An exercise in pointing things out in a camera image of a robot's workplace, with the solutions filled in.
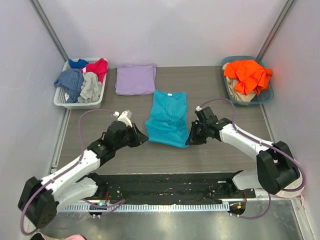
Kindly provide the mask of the orange t shirt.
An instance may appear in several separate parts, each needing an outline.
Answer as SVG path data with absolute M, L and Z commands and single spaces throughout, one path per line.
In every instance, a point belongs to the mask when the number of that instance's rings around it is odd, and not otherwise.
M 224 65 L 223 75 L 231 80 L 234 91 L 242 95 L 259 95 L 269 88 L 273 71 L 253 59 L 236 60 Z

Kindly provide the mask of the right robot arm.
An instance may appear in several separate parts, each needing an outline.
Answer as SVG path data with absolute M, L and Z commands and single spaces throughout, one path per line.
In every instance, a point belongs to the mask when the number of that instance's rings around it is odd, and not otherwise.
M 286 143 L 260 139 L 227 118 L 218 119 L 208 106 L 198 106 L 195 114 L 197 120 L 191 124 L 187 145 L 206 144 L 207 139 L 212 138 L 253 159 L 255 170 L 240 170 L 226 184 L 225 190 L 230 197 L 236 198 L 247 189 L 263 189 L 271 195 L 300 191 L 302 175 Z

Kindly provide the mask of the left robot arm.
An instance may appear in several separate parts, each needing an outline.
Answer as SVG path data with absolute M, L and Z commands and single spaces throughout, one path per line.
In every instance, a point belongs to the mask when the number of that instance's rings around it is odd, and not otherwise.
M 113 159 L 118 150 L 138 147 L 148 139 L 134 123 L 112 122 L 75 160 L 46 177 L 33 176 L 26 181 L 17 205 L 22 212 L 20 221 L 28 218 L 36 229 L 41 229 L 74 202 L 90 197 L 102 199 L 107 188 L 94 171 Z

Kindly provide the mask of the teal t shirt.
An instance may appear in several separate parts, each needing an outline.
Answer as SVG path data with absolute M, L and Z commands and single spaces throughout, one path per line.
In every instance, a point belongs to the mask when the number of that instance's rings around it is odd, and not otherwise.
M 189 137 L 187 93 L 156 90 L 149 119 L 145 122 L 148 140 L 186 148 Z

